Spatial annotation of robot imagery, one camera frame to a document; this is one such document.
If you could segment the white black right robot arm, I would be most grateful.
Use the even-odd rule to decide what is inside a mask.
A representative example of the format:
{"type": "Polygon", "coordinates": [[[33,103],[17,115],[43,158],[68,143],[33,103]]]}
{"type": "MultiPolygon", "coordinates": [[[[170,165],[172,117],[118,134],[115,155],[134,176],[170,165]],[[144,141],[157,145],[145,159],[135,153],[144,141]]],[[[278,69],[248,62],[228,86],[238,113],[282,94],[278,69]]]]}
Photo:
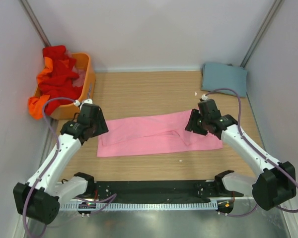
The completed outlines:
{"type": "Polygon", "coordinates": [[[233,148],[249,165],[255,178],[232,171],[220,174],[214,191],[226,196],[231,191],[252,196],[256,203],[268,211],[296,196],[296,172],[289,162],[281,163],[265,152],[238,126],[231,115],[221,115],[213,99],[202,97],[198,108],[193,109],[186,131],[199,135],[213,135],[233,148]]]}

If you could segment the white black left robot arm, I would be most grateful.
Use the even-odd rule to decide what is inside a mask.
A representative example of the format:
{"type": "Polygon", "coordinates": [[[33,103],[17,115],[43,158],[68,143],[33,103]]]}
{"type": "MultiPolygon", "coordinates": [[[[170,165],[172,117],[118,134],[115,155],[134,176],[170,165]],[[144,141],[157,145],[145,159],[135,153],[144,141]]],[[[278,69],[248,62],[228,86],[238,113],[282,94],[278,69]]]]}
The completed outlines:
{"type": "Polygon", "coordinates": [[[17,211],[23,217],[45,225],[54,221],[62,205],[78,196],[91,198],[95,194],[94,177],[78,172],[58,185],[68,162],[90,138],[107,133],[102,110],[91,99],[76,103],[80,111],[66,122],[56,144],[37,172],[26,183],[17,183],[13,196],[17,211]]]}

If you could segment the pink t shirt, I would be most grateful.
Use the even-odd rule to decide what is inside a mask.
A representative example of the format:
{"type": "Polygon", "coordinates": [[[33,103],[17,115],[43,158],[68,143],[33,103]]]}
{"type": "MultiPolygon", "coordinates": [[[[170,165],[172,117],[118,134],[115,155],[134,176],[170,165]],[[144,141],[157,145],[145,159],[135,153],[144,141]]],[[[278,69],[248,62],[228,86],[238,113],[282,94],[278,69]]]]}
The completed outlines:
{"type": "Polygon", "coordinates": [[[98,157],[136,156],[218,150],[216,136],[185,130],[191,111],[107,121],[108,133],[98,137],[98,157]]]}

